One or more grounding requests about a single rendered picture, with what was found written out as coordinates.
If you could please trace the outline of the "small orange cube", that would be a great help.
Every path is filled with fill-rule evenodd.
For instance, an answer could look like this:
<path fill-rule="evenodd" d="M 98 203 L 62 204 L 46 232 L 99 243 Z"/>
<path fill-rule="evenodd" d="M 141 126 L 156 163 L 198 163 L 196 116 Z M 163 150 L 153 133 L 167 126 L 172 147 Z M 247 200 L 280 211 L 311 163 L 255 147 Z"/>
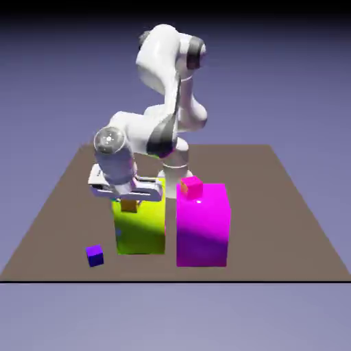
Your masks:
<path fill-rule="evenodd" d="M 121 199 L 121 212 L 137 213 L 140 201 L 135 199 Z"/>

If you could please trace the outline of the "large magenta box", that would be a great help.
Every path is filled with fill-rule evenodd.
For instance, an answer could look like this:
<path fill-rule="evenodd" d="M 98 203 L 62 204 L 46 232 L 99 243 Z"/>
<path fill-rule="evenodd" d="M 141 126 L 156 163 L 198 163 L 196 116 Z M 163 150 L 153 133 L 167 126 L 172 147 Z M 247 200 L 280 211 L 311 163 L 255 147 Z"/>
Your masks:
<path fill-rule="evenodd" d="M 203 185 L 203 195 L 176 198 L 176 264 L 178 267 L 225 267 L 231 208 L 223 183 Z"/>

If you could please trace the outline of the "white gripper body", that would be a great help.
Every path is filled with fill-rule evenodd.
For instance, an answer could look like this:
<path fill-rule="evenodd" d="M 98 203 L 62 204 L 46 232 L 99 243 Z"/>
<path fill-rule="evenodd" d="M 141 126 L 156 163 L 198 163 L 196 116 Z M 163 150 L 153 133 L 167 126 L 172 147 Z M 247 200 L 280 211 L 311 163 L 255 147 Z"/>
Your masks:
<path fill-rule="evenodd" d="M 162 183 L 156 178 L 133 175 L 122 184 L 107 181 L 100 166 L 93 165 L 88 185 L 94 195 L 112 200 L 130 199 L 136 201 L 160 202 L 163 196 Z"/>

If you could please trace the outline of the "small blue cube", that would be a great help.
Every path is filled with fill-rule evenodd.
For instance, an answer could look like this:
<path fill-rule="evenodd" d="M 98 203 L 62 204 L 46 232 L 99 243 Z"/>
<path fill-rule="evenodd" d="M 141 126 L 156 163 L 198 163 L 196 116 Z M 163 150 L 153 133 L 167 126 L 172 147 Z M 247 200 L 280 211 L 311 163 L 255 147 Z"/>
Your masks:
<path fill-rule="evenodd" d="M 86 247 L 86 257 L 90 267 L 104 264 L 104 253 L 100 245 Z"/>

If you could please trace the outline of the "small pink cube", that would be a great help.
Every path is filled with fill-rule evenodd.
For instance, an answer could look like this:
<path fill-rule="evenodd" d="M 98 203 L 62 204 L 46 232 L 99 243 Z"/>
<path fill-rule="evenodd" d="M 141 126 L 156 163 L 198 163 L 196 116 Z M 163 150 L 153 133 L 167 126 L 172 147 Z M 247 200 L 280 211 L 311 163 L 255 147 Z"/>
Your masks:
<path fill-rule="evenodd" d="M 200 198 L 203 188 L 204 184 L 197 176 L 182 178 L 180 181 L 181 194 L 188 200 Z"/>

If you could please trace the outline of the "large yellow-green box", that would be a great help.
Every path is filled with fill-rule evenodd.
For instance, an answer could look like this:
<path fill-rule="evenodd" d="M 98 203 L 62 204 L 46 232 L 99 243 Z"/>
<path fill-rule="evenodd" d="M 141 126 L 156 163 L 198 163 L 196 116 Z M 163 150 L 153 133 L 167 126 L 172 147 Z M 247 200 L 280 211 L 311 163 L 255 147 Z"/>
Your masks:
<path fill-rule="evenodd" d="M 111 207 L 118 255 L 165 253 L 165 194 L 159 202 L 142 201 L 136 213 L 123 212 L 117 201 Z"/>

